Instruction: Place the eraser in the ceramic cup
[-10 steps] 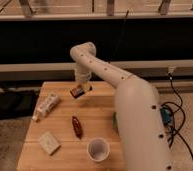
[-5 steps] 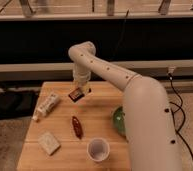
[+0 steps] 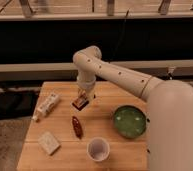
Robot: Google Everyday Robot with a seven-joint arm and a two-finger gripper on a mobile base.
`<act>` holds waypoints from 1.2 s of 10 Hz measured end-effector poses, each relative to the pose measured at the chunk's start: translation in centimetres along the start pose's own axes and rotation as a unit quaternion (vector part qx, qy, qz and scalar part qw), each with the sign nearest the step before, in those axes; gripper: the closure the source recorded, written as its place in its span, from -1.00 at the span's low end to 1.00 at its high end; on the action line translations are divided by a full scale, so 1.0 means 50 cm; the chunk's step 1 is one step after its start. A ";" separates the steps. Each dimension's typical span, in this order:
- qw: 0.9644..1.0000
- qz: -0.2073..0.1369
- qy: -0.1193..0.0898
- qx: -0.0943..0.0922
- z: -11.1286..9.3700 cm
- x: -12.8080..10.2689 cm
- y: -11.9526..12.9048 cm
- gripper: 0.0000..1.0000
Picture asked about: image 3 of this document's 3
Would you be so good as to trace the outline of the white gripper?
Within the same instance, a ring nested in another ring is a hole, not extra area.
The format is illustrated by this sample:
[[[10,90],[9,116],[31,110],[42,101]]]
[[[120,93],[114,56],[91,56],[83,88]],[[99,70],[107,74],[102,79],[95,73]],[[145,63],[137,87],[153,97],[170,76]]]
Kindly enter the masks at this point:
[[[96,80],[86,81],[78,80],[77,84],[79,87],[78,94],[85,94],[88,100],[93,100],[95,98],[95,83]]]

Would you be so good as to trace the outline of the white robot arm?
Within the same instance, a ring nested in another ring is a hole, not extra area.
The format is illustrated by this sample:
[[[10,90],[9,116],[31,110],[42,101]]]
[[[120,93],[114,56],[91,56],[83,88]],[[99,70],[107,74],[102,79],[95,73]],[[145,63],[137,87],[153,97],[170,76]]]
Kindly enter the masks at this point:
[[[77,84],[89,91],[101,77],[146,102],[149,171],[193,171],[193,87],[104,62],[89,46],[73,55]]]

